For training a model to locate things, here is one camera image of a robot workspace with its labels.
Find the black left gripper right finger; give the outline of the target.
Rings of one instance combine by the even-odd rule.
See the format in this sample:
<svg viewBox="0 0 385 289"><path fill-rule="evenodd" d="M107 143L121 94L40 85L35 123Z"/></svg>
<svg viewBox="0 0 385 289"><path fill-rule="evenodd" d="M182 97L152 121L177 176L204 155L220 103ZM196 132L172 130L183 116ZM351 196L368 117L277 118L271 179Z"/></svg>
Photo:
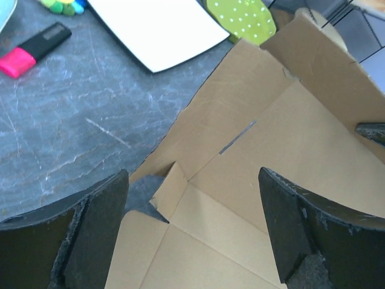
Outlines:
<svg viewBox="0 0 385 289"><path fill-rule="evenodd" d="M384 219L259 171L280 282L300 288L384 288Z"/></svg>

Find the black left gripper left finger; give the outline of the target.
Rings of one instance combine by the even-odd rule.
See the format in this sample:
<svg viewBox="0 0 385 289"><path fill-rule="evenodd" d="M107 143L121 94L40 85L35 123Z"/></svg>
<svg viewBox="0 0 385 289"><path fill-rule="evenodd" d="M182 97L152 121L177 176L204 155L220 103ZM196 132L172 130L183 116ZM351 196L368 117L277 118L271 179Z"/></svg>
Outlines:
<svg viewBox="0 0 385 289"><path fill-rule="evenodd" d="M1 288L104 288L129 173L1 222Z"/></svg>

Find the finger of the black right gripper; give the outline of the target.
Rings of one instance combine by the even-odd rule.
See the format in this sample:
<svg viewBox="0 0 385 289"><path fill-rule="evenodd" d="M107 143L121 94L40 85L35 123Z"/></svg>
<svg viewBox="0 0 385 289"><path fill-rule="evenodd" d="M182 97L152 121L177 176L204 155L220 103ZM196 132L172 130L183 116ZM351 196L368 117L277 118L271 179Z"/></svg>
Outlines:
<svg viewBox="0 0 385 289"><path fill-rule="evenodd" d="M382 147L385 146L385 123L384 122L366 122L358 123L355 132L364 138L375 142Z"/></svg>

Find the brown cardboard box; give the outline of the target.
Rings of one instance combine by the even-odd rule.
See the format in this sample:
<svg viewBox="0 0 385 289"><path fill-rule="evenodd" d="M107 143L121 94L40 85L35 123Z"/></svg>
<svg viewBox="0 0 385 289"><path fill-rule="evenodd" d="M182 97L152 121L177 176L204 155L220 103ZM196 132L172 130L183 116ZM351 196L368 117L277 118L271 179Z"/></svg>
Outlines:
<svg viewBox="0 0 385 289"><path fill-rule="evenodd" d="M298 287L279 279L260 169L384 219L384 148L355 132L383 121L382 92L306 15L240 40L130 177L163 178L161 220L125 214L106 288Z"/></svg>

